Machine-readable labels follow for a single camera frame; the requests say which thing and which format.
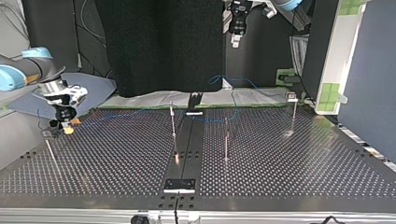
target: black bracket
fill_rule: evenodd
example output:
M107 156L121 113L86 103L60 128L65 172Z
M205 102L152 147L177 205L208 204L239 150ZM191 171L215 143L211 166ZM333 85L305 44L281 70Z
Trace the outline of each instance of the black bracket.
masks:
M201 103L202 96L204 94L201 92L190 93L189 107L187 108L187 116L203 115L202 110L196 109L195 107Z
M167 179L164 193L195 193L195 179Z

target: green tape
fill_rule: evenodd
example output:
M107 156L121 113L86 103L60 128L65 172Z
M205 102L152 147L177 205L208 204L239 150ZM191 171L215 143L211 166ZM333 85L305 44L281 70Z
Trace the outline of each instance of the green tape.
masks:
M276 71L276 85L277 86L293 86L292 83L285 83L284 81L279 80L279 76L288 76L288 77L295 76L294 68L277 69L277 71Z
M339 89L338 83L323 83L317 110L333 112L339 101Z
M359 8L365 3L365 0L341 0L338 15L358 15Z

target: black cloth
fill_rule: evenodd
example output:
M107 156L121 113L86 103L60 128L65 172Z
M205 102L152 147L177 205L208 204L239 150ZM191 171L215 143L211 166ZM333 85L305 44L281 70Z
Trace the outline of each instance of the black cloth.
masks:
M121 96L217 91L223 68L222 3L213 0L95 0Z

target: white panel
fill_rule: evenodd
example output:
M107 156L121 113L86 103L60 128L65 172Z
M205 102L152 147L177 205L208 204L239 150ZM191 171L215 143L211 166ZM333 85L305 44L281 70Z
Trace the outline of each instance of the white panel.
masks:
M40 127L47 123L42 119ZM13 112L0 118L0 170L42 141L37 117Z

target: cable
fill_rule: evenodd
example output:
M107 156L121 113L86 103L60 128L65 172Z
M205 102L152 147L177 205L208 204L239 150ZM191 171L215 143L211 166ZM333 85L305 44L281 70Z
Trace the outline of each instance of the cable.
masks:
M226 77L226 76L214 76L214 77L209 79L209 84L213 85L216 82L222 80L223 78L226 81L228 81L230 84L232 84L234 81L246 81L246 82L250 83L250 85L253 86L256 89L256 91L261 92L265 96L272 97L272 96L283 95L283 94L268 94L268 93L260 90L250 79L244 78L244 77L231 78L231 77ZM235 98L233 97L233 91L231 92L231 97L233 98L234 112L233 112L233 115L230 118L228 118L228 120L236 119L236 116L239 113L239 108L237 107ZM189 118L200 120L200 121L203 121L203 122L225 122L225 119L200 119L200 118L196 118L196 117L189 117Z
M107 117L104 117L104 118L102 118L102 119L96 120L95 122L90 123L90 124L84 124L84 123L82 123L80 126L83 126L83 127L90 127L90 126L92 126L92 125L94 125L94 124L97 124L97 123L99 123L99 122L101 122L101 121L103 121L103 120L106 120L106 119L119 118L119 117L131 117L131 116L134 116L134 115L138 115L138 114L140 114L140 113L142 113L142 112L144 112L144 111L146 111L146 110L155 109L155 108L163 107L163 106L170 106L170 105L155 105L155 106L149 106L149 107L145 107L145 108L136 110L136 111L134 111L134 112L131 113L131 114L111 115L111 116L107 116Z
M311 224L327 224L327 223L329 223L330 220L333 220L333 221L334 221L335 223L337 223L337 224L346 224L345 222L338 221L337 218L335 218L334 216L326 217L326 218L325 218L322 222L320 222L320 223L311 223Z
M311 97L311 95L309 94L308 90L307 90L306 87L305 87L305 84L303 83L303 78L301 77L299 71L297 70L297 61L296 61L296 59L295 59L296 57L294 57L294 43L293 43L293 40L292 40L292 39L293 39L293 36L294 36L294 20L295 20L295 17L296 17L296 12L297 12L297 8L294 9L294 12L293 12L293 19L291 20L291 41L290 41L291 53L292 53L291 58L293 59L294 64L295 64L295 66L296 66L296 69L295 69L296 75L297 75L298 78L300 79L301 84L302 84L302 86L303 86L303 88L304 88L304 91L306 92L306 95L309 97L309 100L312 102L312 104L313 104L313 105L316 105L314 99Z
M87 29L85 29L84 27L82 27L82 26L80 26L78 24L76 24L76 26L78 28L80 28L81 30L87 32L87 34L91 35L93 38L95 38L97 41L99 41L104 48L106 48L106 44L101 39L99 39L96 35L91 34Z
M41 124L41 117L40 117L40 114L38 113L39 111L40 111L40 108L37 109L37 116L38 116L37 127L38 127L41 131L43 131L44 129L40 127L40 124Z
M20 55L17 55L17 56L14 56L14 57L10 57L9 59L16 59L16 58L19 58L19 57L21 57L22 55L20 54Z
M4 7L8 8L17 17L17 19L20 21L22 27L24 28L24 32L27 34L26 21L25 21L24 17L22 16L22 14L20 12L17 12L12 6L10 6L9 4L7 4L5 2L0 2L0 6L4 6Z
M12 8L11 6L9 6L8 4L4 3L4 2L0 2L0 6L6 7L8 8L16 17L17 19L20 21L23 31L21 31L18 26L14 23L14 21L12 21L12 19L8 16L8 14L2 9L0 8L0 10L3 12L3 14L6 16L6 19L8 20L8 22L12 25L12 27L21 34L21 36L23 36L24 39L26 39L27 41L29 41L29 35L27 34L27 28L26 28L26 24L24 22L24 20L21 18L21 16L19 15L19 13L17 11L15 11L14 8Z
M104 36L97 35L96 33L92 32L90 29L88 29L87 25L85 24L85 21L84 21L84 7L87 4L87 2L88 2L88 0L84 1L84 3L82 4L82 7L81 7L81 11L79 13L79 17L81 18L82 26L84 26L84 28L87 30L87 32L89 32L91 35L94 35L94 36L99 37L99 38L106 39Z
M110 68L110 70L108 70L108 72L106 73L105 77L109 78L111 73L113 73L113 69Z
M97 70L96 68L95 68L95 66L93 66L93 64L91 63L91 61L80 51L79 52L79 54L88 62L88 64L92 67L92 74L93 75L95 75L95 71L101 76L101 77L103 77L103 74L99 71L99 70Z
M176 205L175 205L175 223L178 224L178 215L177 215L177 204L178 204L178 195L177 195L177 200L176 200Z

